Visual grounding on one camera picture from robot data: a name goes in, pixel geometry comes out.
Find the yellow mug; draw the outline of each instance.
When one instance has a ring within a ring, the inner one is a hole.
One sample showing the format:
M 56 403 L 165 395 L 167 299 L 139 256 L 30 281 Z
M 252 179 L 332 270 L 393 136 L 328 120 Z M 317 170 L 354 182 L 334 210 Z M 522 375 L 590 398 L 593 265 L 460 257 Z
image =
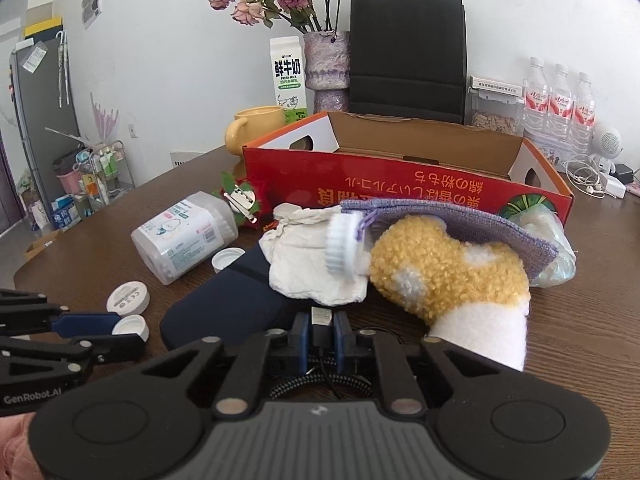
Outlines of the yellow mug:
M 229 153 L 242 155 L 242 147 L 285 125 L 282 106 L 259 106 L 235 114 L 236 120 L 226 129 L 225 146 Z

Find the navy blue cloth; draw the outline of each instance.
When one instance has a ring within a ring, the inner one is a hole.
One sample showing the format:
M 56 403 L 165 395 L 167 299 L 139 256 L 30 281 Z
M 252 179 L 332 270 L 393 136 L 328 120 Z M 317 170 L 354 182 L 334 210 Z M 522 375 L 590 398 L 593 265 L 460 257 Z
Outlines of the navy blue cloth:
M 62 314 L 51 323 L 51 331 L 65 339 L 76 336 L 111 335 L 120 321 L 115 312 L 104 314 Z
M 290 300 L 269 286 L 270 265 L 256 245 L 172 306 L 160 322 L 162 342 L 173 350 L 206 336 L 242 344 L 256 332 L 290 328 L 312 302 Z

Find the milk carton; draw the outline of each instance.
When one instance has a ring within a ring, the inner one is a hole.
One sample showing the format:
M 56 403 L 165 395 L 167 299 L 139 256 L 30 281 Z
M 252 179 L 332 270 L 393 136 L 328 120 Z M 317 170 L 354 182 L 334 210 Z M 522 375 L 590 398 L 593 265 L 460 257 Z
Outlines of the milk carton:
M 276 104 L 284 108 L 287 124 L 291 124 L 308 115 L 300 38 L 273 38 L 270 43 Z

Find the vase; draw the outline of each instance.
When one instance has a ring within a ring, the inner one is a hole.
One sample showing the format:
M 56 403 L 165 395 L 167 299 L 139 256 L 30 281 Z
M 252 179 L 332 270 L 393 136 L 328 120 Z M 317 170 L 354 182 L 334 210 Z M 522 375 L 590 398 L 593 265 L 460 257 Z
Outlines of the vase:
M 332 91 L 316 96 L 314 111 L 346 110 L 349 95 L 345 90 L 351 82 L 350 33 L 308 32 L 304 40 L 306 87 L 316 92 Z
M 346 112 L 349 108 L 349 89 L 316 90 L 314 113 Z

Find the pink basket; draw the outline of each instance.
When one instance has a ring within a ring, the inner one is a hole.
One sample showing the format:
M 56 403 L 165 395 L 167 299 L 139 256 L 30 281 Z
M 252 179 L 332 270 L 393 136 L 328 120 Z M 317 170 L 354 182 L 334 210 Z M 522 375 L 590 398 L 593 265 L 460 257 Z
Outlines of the pink basket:
M 71 173 L 67 173 L 66 175 L 58 175 L 60 179 L 60 184 L 65 189 L 65 191 L 72 195 L 77 195 L 82 193 L 82 189 L 80 187 L 80 172 L 78 170 L 73 170 Z

